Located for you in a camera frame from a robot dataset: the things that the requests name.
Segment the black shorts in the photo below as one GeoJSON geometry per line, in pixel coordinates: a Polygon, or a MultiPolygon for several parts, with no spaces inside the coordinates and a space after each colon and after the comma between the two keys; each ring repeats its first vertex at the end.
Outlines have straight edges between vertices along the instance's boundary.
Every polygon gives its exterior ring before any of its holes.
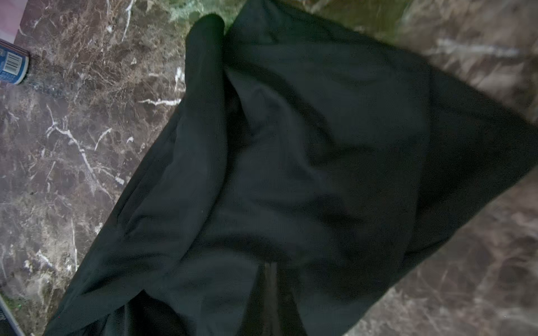
{"type": "Polygon", "coordinates": [[[47,335],[342,335],[537,163],[537,128],[278,1],[186,38],[186,92],[47,335]]]}

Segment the blue lidded pencil tube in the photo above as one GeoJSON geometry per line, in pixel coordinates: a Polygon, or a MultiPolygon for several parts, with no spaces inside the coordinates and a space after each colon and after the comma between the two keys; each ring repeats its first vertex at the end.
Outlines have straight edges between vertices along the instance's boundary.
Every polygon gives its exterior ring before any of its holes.
{"type": "Polygon", "coordinates": [[[18,85],[25,78],[29,67],[29,53],[1,40],[1,81],[18,85]]]}

